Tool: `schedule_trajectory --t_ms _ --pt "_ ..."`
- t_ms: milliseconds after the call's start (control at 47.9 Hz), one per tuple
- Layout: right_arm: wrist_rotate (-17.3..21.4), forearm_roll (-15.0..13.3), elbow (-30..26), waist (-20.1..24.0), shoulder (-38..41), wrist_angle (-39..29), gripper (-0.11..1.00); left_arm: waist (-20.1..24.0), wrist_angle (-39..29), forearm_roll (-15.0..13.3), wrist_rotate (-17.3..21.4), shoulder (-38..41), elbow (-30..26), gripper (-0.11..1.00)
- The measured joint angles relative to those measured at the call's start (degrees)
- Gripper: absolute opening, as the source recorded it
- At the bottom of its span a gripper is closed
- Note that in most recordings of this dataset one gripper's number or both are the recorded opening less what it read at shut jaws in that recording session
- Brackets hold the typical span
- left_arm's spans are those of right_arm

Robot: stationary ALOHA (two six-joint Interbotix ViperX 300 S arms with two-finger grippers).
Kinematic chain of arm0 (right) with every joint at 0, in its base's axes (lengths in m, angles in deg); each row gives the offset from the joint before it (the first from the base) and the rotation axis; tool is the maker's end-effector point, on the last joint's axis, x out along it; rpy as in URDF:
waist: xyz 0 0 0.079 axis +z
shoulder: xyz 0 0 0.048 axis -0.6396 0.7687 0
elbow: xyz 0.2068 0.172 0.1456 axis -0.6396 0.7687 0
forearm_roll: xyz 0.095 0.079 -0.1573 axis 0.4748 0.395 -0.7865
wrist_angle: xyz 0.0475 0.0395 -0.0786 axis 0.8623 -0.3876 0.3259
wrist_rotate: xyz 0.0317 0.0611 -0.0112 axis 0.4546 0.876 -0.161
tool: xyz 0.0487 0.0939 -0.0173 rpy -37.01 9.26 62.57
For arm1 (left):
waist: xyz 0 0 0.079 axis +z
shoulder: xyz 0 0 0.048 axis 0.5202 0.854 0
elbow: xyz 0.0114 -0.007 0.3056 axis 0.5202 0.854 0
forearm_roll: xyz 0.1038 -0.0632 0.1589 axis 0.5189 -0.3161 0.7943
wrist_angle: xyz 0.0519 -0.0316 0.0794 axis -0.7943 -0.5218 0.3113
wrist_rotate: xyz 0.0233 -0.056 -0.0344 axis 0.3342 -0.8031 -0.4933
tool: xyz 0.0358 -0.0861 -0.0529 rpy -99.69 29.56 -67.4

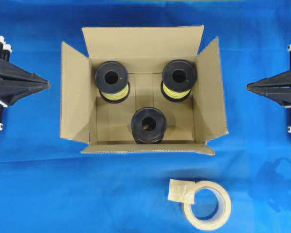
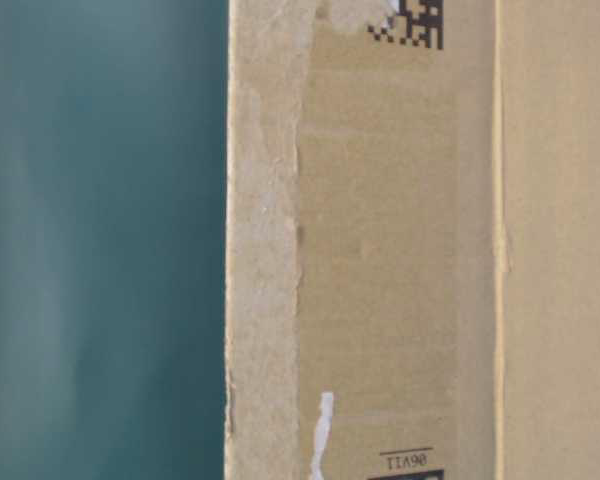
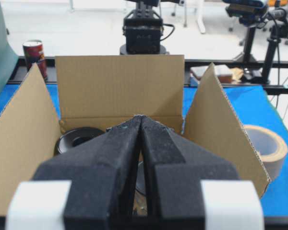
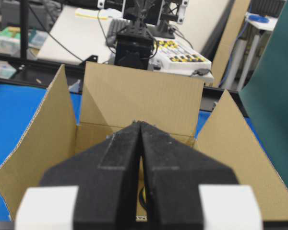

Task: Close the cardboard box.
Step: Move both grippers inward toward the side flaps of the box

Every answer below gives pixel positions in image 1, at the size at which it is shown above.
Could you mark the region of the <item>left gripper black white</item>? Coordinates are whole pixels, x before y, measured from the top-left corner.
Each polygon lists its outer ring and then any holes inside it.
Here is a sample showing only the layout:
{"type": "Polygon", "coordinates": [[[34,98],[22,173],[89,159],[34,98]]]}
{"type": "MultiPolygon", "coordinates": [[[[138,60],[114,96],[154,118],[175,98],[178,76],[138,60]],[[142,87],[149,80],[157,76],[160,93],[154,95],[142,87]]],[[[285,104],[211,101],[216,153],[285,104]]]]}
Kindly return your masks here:
{"type": "Polygon", "coordinates": [[[19,99],[50,88],[47,80],[29,73],[9,62],[12,46],[0,36],[0,132],[3,130],[2,115],[4,107],[15,104],[19,99]]]}

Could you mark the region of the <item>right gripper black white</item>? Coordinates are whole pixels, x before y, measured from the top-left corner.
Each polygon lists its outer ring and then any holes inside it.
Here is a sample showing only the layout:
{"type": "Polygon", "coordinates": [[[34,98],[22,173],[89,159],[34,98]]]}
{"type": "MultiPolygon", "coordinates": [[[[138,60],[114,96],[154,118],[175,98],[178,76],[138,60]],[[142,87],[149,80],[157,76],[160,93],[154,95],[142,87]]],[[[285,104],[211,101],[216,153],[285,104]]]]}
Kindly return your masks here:
{"type": "Polygon", "coordinates": [[[247,84],[247,90],[277,102],[281,106],[291,106],[291,44],[288,45],[290,70],[270,78],[247,84]]]}

